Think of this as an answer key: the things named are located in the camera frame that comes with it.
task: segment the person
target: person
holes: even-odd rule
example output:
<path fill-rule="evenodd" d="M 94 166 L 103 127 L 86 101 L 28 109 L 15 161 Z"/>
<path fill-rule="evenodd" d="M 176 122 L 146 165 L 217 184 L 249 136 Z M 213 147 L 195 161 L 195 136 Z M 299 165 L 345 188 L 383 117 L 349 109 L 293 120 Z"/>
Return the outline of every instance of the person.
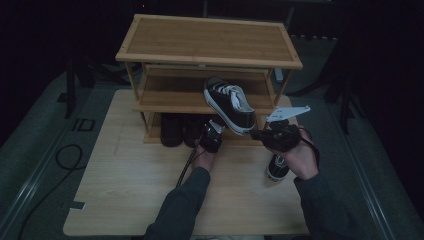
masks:
<path fill-rule="evenodd" d="M 312 143 L 308 133 L 302 128 L 300 131 L 301 136 Z M 283 157 L 297 176 L 294 184 L 301 197 L 305 222 L 312 239 L 366 239 L 358 220 L 320 174 L 310 146 L 301 141 L 288 152 L 268 150 Z M 148 226 L 143 239 L 190 239 L 196 216 L 206 196 L 209 172 L 214 161 L 215 153 L 198 146 L 192 173 L 184 184 L 168 193 L 155 222 Z"/>

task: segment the shoe rack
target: shoe rack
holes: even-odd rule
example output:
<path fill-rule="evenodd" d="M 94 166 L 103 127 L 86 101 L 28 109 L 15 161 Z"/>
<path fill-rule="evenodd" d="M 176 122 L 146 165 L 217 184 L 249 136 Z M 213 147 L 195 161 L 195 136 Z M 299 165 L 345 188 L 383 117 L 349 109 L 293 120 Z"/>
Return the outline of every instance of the shoe rack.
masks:
<path fill-rule="evenodd" d="M 135 96 L 133 110 L 141 113 L 146 128 L 145 143 L 160 143 L 160 114 L 155 113 L 215 113 L 203 95 L 210 76 L 240 86 L 255 109 L 257 127 L 263 128 L 291 70 L 302 68 L 280 23 L 138 14 L 116 59 L 126 64 Z M 143 66 L 141 79 L 134 77 L 133 62 Z M 278 93 L 271 82 L 276 67 L 286 69 Z M 281 100 L 290 106 L 288 98 Z M 261 145 L 229 130 L 223 139 L 231 145 Z"/>

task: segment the sleeve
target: sleeve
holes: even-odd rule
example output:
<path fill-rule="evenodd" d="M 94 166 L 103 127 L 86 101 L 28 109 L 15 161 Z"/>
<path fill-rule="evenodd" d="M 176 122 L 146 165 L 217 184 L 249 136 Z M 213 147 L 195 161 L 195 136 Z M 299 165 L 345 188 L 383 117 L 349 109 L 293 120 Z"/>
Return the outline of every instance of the sleeve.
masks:
<path fill-rule="evenodd" d="M 190 239 L 209 182 L 210 175 L 206 169 L 193 169 L 183 185 L 168 193 L 155 222 L 147 228 L 144 239 Z"/>
<path fill-rule="evenodd" d="M 314 240 L 367 239 L 358 220 L 336 196 L 322 174 L 294 181 L 306 225 Z"/>

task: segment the shoe sole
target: shoe sole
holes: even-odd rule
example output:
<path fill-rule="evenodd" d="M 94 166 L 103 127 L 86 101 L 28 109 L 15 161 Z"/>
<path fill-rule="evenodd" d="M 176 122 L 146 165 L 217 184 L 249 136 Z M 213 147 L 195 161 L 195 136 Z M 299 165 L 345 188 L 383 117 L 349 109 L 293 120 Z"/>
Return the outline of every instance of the shoe sole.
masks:
<path fill-rule="evenodd" d="M 211 106 L 216 113 L 218 113 L 218 115 L 224 120 L 224 122 L 228 125 L 228 127 L 230 127 L 231 130 L 233 130 L 233 132 L 239 136 L 245 136 L 247 134 L 249 134 L 249 131 L 252 130 L 255 125 L 253 125 L 251 128 L 241 128 L 239 126 L 237 126 L 235 123 L 233 123 L 231 121 L 231 119 L 229 119 L 227 117 L 227 115 L 222 111 L 222 109 L 215 103 L 215 101 L 213 101 L 211 95 L 209 94 L 208 90 L 205 89 L 203 90 L 203 93 L 205 95 L 205 99 L 206 102 L 208 103 L 209 106 Z"/>

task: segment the gray floor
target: gray floor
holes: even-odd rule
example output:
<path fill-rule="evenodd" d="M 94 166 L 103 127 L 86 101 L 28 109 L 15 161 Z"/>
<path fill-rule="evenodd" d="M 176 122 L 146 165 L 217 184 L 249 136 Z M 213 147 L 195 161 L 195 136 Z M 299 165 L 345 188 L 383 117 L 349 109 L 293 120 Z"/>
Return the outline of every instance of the gray floor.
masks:
<path fill-rule="evenodd" d="M 322 39 L 292 40 L 304 69 L 292 74 L 288 92 L 316 80 L 335 43 Z M 79 144 L 83 153 L 79 166 L 87 163 L 115 90 L 127 88 L 107 81 L 99 81 L 95 89 L 78 88 L 77 109 L 71 119 L 65 120 L 66 106 L 56 102 L 59 94 L 65 92 L 65 86 L 64 76 L 52 82 L 0 150 L 0 230 L 7 230 L 3 235 L 0 233 L 0 237 L 4 239 L 17 239 L 28 210 L 68 173 L 55 163 L 58 149 Z M 326 87 L 322 87 L 300 98 L 292 98 L 295 105 L 311 106 L 312 111 L 300 116 L 299 122 L 313 133 L 316 145 L 325 149 L 322 152 L 322 173 L 361 219 L 369 239 L 423 239 L 423 223 L 403 191 L 372 126 L 352 108 L 355 118 L 349 119 L 350 134 L 345 135 L 337 122 L 340 106 L 323 101 L 325 90 Z M 73 130 L 77 119 L 95 121 L 93 130 Z M 78 151 L 69 147 L 59 159 L 66 166 L 72 166 L 77 155 Z M 34 175 L 34 169 L 43 159 L 48 159 L 42 166 L 45 171 Z M 23 239 L 74 239 L 65 236 L 62 227 L 82 175 L 83 170 L 73 172 L 37 208 L 25 226 Z M 28 179 L 39 180 L 36 181 L 39 185 L 33 188 L 36 191 L 23 188 Z M 31 198 L 33 200 L 28 204 L 25 200 Z M 290 236 L 273 238 L 285 240 Z"/>

